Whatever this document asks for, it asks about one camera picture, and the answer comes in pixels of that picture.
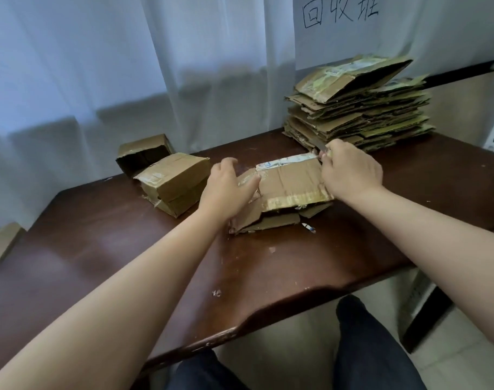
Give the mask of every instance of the forearm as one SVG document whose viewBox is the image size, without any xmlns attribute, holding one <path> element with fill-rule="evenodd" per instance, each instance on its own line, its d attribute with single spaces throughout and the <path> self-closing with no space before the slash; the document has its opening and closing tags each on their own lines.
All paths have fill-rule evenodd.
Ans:
<svg viewBox="0 0 494 390">
<path fill-rule="evenodd" d="M 494 341 L 494 233 L 371 189 L 347 202 L 426 273 Z"/>
<path fill-rule="evenodd" d="M 222 226 L 189 216 L 43 330 L 0 371 L 0 389 L 129 388 Z"/>
</svg>

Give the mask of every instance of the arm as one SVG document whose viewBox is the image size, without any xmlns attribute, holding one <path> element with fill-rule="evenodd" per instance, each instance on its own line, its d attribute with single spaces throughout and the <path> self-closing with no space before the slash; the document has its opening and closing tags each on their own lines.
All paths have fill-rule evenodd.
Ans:
<svg viewBox="0 0 494 390">
<path fill-rule="evenodd" d="M 36 336 L 0 371 L 0 389 L 129 389 L 202 257 L 250 200 L 233 159 L 215 164 L 199 208 Z"/>
<path fill-rule="evenodd" d="M 328 147 L 328 190 L 373 223 L 494 342 L 494 233 L 386 190 L 380 164 L 355 146 L 334 140 Z"/>
</svg>

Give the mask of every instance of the left hand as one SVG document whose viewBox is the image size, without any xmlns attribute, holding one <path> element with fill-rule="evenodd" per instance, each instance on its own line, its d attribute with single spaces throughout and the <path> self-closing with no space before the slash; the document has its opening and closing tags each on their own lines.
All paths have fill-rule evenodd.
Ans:
<svg viewBox="0 0 494 390">
<path fill-rule="evenodd" d="M 223 222 L 236 216 L 259 186 L 259 175 L 238 186 L 234 167 L 237 162 L 235 158 L 226 157 L 213 165 L 198 205 L 199 209 L 212 212 Z"/>
</svg>

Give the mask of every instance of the hand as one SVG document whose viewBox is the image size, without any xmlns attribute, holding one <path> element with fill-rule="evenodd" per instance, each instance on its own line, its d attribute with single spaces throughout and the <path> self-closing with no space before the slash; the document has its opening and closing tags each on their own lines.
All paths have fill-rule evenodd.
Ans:
<svg viewBox="0 0 494 390">
<path fill-rule="evenodd" d="M 382 187 L 382 167 L 372 156 L 352 144 L 334 139 L 327 144 L 330 156 L 321 152 L 321 174 L 335 198 L 349 204 L 365 191 Z"/>
<path fill-rule="evenodd" d="M 259 186 L 260 176 L 252 176 L 242 186 L 238 186 L 234 164 L 238 161 L 226 157 L 211 168 L 211 175 L 200 197 L 199 209 L 217 215 L 223 222 L 236 216 L 249 202 Z"/>
</svg>

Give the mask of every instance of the paper sign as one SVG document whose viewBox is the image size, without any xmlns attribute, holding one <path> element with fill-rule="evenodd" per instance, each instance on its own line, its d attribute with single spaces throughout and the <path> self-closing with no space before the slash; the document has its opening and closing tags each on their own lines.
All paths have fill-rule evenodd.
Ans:
<svg viewBox="0 0 494 390">
<path fill-rule="evenodd" d="M 372 54 L 384 0 L 294 0 L 296 69 Z"/>
</svg>

